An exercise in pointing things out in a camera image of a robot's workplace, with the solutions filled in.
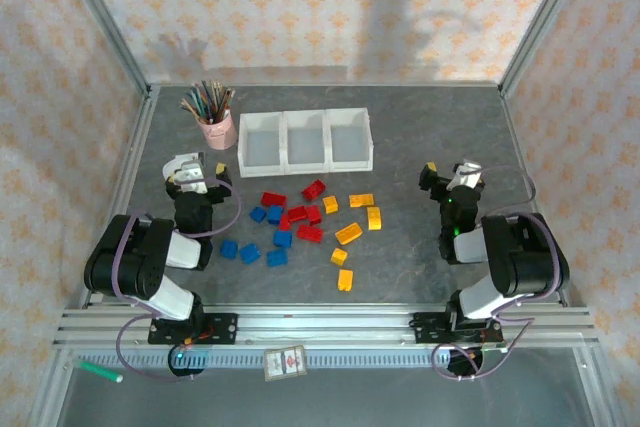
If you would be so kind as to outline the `red curved lego brick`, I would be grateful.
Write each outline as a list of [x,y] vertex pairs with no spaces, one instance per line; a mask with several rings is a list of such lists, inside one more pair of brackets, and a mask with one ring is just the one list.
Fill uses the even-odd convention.
[[326,185],[320,179],[313,181],[302,192],[302,196],[308,202],[313,202],[326,190]]

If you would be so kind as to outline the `long yellow lego brick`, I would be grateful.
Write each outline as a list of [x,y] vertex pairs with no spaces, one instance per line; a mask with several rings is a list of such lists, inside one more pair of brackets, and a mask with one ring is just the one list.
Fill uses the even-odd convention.
[[357,222],[351,223],[335,233],[335,237],[340,245],[347,245],[358,239],[363,234],[363,230]]

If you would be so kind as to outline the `pink cup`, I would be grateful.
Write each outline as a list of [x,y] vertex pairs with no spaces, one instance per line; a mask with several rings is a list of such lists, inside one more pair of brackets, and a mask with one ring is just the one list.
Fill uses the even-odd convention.
[[197,121],[207,145],[214,150],[226,150],[232,147],[238,138],[236,127],[230,110],[224,111],[223,119],[214,124]]

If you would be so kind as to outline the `bundle of coloured pencils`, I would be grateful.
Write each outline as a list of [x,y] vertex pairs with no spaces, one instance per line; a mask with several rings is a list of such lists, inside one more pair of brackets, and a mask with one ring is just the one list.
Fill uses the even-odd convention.
[[180,108],[203,125],[217,125],[231,116],[235,90],[220,81],[193,83],[182,95]]

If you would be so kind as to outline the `aluminium table back bar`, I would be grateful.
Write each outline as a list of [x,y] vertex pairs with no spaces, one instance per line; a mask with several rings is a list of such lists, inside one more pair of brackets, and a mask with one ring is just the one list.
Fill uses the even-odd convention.
[[[248,87],[434,87],[434,88],[490,88],[498,89],[498,83],[494,81],[426,81],[426,82],[386,82],[386,83],[373,83],[373,82],[328,82],[321,81],[316,83],[311,82],[223,82],[224,85],[230,85],[233,88],[248,88]],[[172,83],[172,82],[150,82],[148,84],[148,90],[159,89],[162,87],[187,87],[190,83]]]

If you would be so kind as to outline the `printed card tag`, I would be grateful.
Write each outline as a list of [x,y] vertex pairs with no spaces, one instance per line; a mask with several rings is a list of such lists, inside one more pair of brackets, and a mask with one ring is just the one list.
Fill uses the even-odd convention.
[[301,345],[266,350],[263,355],[266,382],[307,374],[306,351]]

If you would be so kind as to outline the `green marker pen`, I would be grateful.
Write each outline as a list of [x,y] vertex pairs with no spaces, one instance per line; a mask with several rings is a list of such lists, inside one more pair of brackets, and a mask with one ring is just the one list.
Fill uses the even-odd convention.
[[124,379],[121,373],[83,359],[75,359],[74,367],[97,375],[114,383],[122,383]]

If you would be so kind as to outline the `aluminium table side rail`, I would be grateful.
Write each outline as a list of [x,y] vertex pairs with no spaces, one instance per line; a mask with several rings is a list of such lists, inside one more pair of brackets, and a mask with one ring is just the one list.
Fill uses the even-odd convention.
[[112,200],[105,216],[103,230],[115,215],[127,212],[160,90],[159,84],[151,84],[141,100],[121,162]]
[[[509,109],[508,101],[506,99],[505,94],[502,91],[500,91],[499,94],[500,94],[501,106],[504,111],[505,119],[509,127],[512,142],[513,142],[516,156],[518,159],[518,165],[530,178],[533,178],[533,175],[531,174],[527,165],[523,144],[520,141],[520,138],[516,131],[514,115],[511,113]],[[531,187],[531,185],[535,184],[535,182],[533,180],[531,181],[524,180],[524,183],[525,183],[527,194],[534,196],[534,198],[529,203],[527,203],[528,210],[530,212],[543,213],[544,210],[541,208],[541,205],[539,202],[539,192],[534,194]],[[565,289],[561,289],[557,291],[555,294],[552,295],[552,298],[563,308],[570,306],[571,299],[568,297]]]

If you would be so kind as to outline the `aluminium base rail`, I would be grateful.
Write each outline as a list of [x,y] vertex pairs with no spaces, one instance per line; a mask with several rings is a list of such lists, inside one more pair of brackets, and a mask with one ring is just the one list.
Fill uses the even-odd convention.
[[[311,348],[408,349],[415,344],[409,322],[416,312],[444,309],[438,304],[219,304],[206,312],[236,313],[236,344],[249,348],[304,345]],[[63,312],[54,344],[67,348],[109,348],[124,323],[141,310],[115,303],[93,304]],[[575,347],[598,341],[595,321],[586,307],[558,303],[529,303],[510,309],[504,317],[506,340],[521,329],[520,318],[533,318],[519,344],[523,347]]]

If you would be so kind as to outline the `aluminium frame post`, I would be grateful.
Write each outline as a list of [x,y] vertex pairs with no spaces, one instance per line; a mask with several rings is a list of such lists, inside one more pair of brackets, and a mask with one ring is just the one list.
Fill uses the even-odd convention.
[[134,87],[143,97],[147,97],[150,90],[149,83],[147,82],[138,62],[134,58],[132,51],[127,45],[122,31],[115,22],[105,0],[83,1],[93,14],[106,37],[107,43],[122,64]]
[[498,90],[502,99],[512,95],[533,61],[538,47],[553,27],[566,0],[542,0],[527,28],[523,39],[516,49],[500,83]]

